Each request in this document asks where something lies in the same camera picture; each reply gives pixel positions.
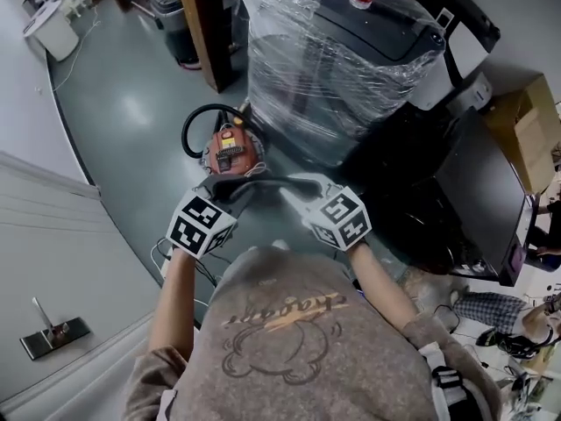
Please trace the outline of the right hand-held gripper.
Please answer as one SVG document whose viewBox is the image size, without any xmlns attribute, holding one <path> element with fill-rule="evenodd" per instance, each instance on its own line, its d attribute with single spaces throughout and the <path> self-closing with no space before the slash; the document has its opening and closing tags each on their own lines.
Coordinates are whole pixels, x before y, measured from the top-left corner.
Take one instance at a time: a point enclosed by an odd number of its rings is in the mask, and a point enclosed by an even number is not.
<svg viewBox="0 0 561 421">
<path fill-rule="evenodd" d="M 280 194 L 301 217 L 302 224 L 325 245 L 347 251 L 372 230 L 364 203 L 349 187 L 321 186 L 316 180 L 288 176 L 278 177 L 277 182 L 285 188 Z M 296 192 L 317 197 L 305 200 Z"/>
</svg>

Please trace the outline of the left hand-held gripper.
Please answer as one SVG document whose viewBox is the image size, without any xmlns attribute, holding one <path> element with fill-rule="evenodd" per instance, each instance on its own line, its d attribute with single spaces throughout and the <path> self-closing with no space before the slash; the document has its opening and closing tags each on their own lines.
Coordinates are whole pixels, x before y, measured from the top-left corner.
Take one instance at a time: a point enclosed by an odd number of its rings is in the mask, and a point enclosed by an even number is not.
<svg viewBox="0 0 561 421">
<path fill-rule="evenodd" d="M 267 177 L 209 176 L 188 190 L 167 228 L 166 239 L 196 259 L 222 246 L 249 201 L 251 186 Z"/>
</svg>

